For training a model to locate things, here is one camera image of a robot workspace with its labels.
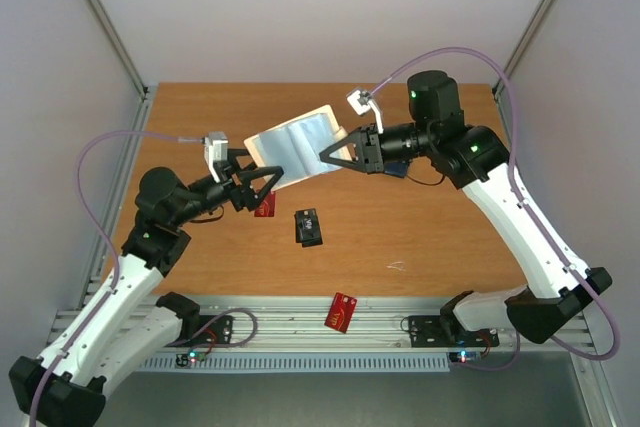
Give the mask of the beige card holder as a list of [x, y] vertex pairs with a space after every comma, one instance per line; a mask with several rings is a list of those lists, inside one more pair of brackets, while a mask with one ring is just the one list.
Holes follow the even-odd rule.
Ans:
[[246, 138], [244, 146], [258, 167], [283, 169], [272, 188], [277, 191], [340, 170], [322, 162], [319, 153], [346, 135], [332, 107], [324, 105]]

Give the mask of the red logo card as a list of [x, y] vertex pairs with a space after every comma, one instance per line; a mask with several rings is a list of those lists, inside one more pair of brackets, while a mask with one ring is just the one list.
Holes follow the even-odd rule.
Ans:
[[270, 192], [254, 211], [257, 218], [271, 218], [276, 212], [276, 193]]

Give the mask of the black VIP card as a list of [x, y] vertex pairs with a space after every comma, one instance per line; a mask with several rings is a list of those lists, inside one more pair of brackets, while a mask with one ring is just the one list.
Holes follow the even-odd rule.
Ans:
[[319, 219], [315, 208], [303, 209], [298, 211], [304, 211], [307, 214], [306, 220], [306, 240], [321, 238], [321, 229], [319, 225]]

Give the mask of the red VIP card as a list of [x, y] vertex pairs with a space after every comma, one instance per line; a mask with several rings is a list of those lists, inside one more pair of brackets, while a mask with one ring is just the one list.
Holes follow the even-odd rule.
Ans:
[[334, 331], [346, 334], [356, 306], [356, 298], [336, 292], [324, 325]]

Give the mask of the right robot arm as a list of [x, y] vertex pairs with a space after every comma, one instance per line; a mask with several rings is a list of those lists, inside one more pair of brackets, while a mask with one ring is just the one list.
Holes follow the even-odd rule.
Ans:
[[510, 152], [487, 126], [464, 117], [458, 85], [445, 72], [430, 70], [407, 81], [411, 122], [385, 127], [373, 96], [361, 89], [347, 101], [377, 121], [359, 127], [325, 148], [322, 161], [366, 174], [392, 162], [426, 157], [462, 191], [501, 236], [526, 278], [523, 287], [479, 293], [465, 291], [440, 310], [444, 337], [463, 343], [476, 331], [513, 328], [543, 344], [612, 284], [603, 267], [590, 267], [566, 244], [528, 193]]

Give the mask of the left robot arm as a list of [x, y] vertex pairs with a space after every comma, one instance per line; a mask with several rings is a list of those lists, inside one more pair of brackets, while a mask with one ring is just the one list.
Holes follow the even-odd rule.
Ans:
[[279, 166], [240, 166], [247, 153], [230, 150], [226, 159], [212, 163], [208, 176], [189, 185], [167, 167], [143, 175], [134, 226], [104, 283], [38, 357], [21, 356], [9, 371], [30, 425], [94, 425], [107, 399], [147, 358], [199, 338], [199, 305], [176, 293], [161, 296], [128, 331], [122, 327], [183, 255], [191, 240], [184, 225], [226, 203], [253, 211], [280, 180]]

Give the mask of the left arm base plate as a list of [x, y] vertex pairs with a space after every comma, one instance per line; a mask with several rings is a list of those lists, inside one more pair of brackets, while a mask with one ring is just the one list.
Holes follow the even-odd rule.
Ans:
[[179, 339], [169, 344], [169, 347], [202, 347], [215, 345], [229, 345], [232, 340], [234, 318], [224, 315], [214, 320], [214, 316], [204, 315], [199, 319], [197, 335], [190, 340]]

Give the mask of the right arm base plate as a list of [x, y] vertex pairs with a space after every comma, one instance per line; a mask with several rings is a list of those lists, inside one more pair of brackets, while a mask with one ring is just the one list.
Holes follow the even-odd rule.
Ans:
[[437, 315], [412, 315], [401, 321], [413, 348], [486, 348], [498, 347], [500, 340], [490, 329], [457, 331], [449, 334]]

